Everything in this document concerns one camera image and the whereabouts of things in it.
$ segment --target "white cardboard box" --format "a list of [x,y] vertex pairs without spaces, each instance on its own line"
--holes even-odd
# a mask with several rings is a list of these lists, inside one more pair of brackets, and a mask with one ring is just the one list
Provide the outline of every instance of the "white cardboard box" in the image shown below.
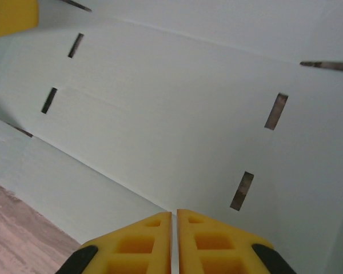
[[40,1],[37,29],[0,38],[0,119],[34,135],[0,122],[0,184],[80,242],[189,208],[343,273],[343,72],[298,65],[343,61],[343,1],[83,4]]

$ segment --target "wooden floor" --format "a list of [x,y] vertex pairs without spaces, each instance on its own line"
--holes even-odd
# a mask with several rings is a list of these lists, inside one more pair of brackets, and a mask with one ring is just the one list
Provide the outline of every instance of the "wooden floor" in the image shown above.
[[0,274],[54,274],[79,244],[0,187]]

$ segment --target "black rubber pad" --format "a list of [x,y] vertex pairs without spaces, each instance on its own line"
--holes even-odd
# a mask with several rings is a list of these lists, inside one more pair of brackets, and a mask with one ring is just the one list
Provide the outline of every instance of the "black rubber pad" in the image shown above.
[[97,252],[95,245],[75,251],[55,274],[81,274]]
[[252,248],[271,274],[296,274],[282,256],[262,244],[253,244]]

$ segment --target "rectangular slot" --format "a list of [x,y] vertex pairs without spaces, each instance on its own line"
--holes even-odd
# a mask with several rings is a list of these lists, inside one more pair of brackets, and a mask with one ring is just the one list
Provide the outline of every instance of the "rectangular slot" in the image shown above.
[[70,57],[70,58],[74,57],[76,51],[79,48],[80,42],[81,42],[83,37],[84,37],[84,35],[82,33],[78,34],[78,36],[76,37],[76,40],[75,40],[75,42],[73,44],[73,47],[71,48],[71,50],[70,50],[70,52],[68,54],[68,57]]
[[109,269],[103,274],[146,274],[149,261],[145,259],[127,259],[118,257],[109,260]]
[[252,184],[254,175],[246,172],[244,173],[240,184],[238,186],[238,189],[234,195],[233,201],[231,202],[230,207],[234,210],[239,211],[244,200],[245,200],[245,196],[246,194],[248,194],[248,190],[250,188],[250,185]]
[[234,246],[231,243],[228,235],[222,232],[203,232],[196,233],[194,235],[197,249],[233,249]]
[[317,67],[319,69],[326,70],[338,70],[343,71],[343,62],[332,62],[332,61],[302,61],[300,65],[304,67]]
[[276,125],[286,105],[287,98],[288,95],[278,93],[276,100],[274,101],[272,110],[270,111],[270,114],[268,116],[267,122],[265,123],[265,128],[269,128],[270,130],[274,130],[276,128]]
[[50,91],[50,94],[48,95],[47,97],[47,100],[45,102],[45,104],[43,105],[43,108],[42,108],[42,113],[46,114],[48,109],[50,108],[51,104],[52,104],[52,101],[53,101],[53,98],[55,97],[56,95],[56,92],[57,92],[57,88],[52,88],[51,91]]
[[247,274],[248,272],[239,257],[219,257],[216,255],[201,257],[204,274]]
[[25,135],[29,136],[29,137],[33,137],[33,134],[29,133],[28,131],[25,131],[24,129],[20,128],[20,127],[16,127],[12,124],[7,123],[8,125],[10,125],[11,127],[14,127],[16,130],[19,130],[21,133],[24,133]]
[[82,10],[85,10],[85,11],[88,11],[88,12],[91,12],[91,9],[78,3],[78,2],[75,2],[73,0],[62,0],[62,2],[65,2],[65,3],[68,3],[74,7],[78,7],[79,9],[82,9]]
[[120,240],[116,253],[151,253],[154,242],[151,236],[126,236]]

